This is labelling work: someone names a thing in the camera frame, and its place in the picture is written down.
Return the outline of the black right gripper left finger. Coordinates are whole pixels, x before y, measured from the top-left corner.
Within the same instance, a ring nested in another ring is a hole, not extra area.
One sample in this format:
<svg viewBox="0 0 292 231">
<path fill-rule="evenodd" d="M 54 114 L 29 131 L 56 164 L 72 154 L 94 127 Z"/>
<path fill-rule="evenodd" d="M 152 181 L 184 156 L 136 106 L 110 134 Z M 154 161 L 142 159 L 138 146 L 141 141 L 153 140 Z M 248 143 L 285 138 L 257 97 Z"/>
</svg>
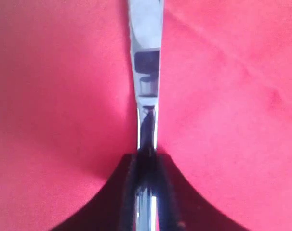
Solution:
<svg viewBox="0 0 292 231">
<path fill-rule="evenodd" d="M 133 231 L 136 155 L 125 154 L 102 189 L 53 231 Z"/>
</svg>

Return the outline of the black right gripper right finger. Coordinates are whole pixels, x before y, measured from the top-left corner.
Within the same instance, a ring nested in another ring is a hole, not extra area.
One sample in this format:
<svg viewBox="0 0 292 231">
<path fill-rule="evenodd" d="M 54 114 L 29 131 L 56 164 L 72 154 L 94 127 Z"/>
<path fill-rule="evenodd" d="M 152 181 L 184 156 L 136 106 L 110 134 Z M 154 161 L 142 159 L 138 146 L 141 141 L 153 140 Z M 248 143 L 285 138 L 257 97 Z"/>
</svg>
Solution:
<svg viewBox="0 0 292 231">
<path fill-rule="evenodd" d="M 158 156 L 161 231 L 246 231 L 202 197 L 167 154 Z"/>
</svg>

